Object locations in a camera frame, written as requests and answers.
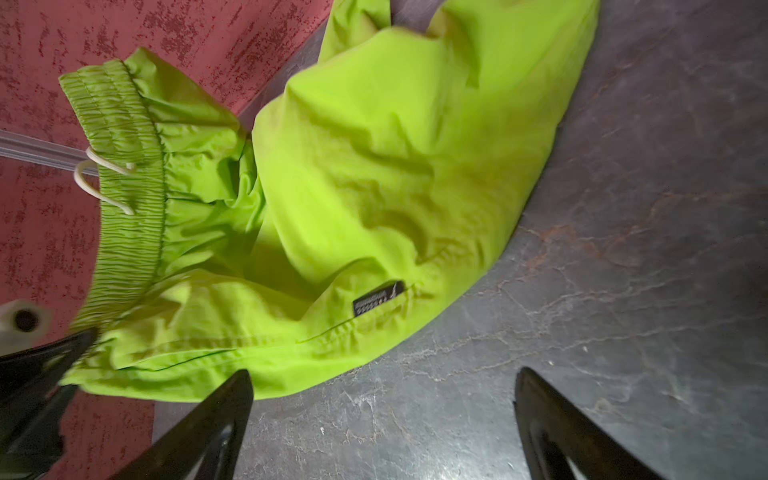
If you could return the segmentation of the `lime green shorts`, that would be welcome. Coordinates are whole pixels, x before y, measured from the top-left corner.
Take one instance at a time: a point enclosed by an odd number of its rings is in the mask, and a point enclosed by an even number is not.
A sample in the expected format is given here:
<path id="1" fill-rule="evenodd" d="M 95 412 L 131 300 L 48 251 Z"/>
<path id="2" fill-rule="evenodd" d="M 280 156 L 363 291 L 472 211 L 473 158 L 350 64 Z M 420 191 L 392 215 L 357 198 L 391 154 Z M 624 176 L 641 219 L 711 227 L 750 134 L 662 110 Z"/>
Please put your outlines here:
<path id="1" fill-rule="evenodd" d="M 96 395 L 256 399 L 361 367 L 505 250 L 593 43 L 596 1 L 447 1 L 424 32 L 338 1 L 246 129 L 146 49 L 62 76 L 101 206 L 64 375 Z"/>

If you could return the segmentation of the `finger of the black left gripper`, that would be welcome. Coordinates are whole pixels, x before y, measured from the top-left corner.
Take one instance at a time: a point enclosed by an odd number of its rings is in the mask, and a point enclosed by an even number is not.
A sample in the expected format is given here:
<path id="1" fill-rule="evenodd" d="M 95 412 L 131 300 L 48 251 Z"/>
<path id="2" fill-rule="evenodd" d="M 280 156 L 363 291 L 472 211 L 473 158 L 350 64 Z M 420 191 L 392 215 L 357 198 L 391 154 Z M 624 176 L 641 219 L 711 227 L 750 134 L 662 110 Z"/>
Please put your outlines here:
<path id="1" fill-rule="evenodd" d="M 59 382 L 92 347 L 98 330 L 1 358 L 1 442 L 57 444 L 60 423 L 78 387 Z"/>

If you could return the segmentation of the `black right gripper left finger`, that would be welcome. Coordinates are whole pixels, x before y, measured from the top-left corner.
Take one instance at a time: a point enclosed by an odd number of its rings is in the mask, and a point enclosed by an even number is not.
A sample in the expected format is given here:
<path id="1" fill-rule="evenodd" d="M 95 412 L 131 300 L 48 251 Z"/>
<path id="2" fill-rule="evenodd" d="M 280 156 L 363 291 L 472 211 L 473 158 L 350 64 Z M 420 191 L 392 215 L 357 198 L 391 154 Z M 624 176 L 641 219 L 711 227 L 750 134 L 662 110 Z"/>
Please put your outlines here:
<path id="1" fill-rule="evenodd" d="M 231 479 L 254 401 L 249 373 L 239 370 L 115 479 Z"/>

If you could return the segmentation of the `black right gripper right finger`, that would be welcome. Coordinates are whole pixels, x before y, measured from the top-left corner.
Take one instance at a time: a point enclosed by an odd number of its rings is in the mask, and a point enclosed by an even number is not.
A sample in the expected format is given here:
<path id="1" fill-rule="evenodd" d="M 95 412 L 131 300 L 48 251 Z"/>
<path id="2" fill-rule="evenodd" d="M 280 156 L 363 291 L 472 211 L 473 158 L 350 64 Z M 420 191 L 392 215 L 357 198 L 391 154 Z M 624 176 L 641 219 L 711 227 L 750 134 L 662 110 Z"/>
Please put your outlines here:
<path id="1" fill-rule="evenodd" d="M 533 479 L 658 479 L 535 370 L 516 377 L 514 409 Z"/>

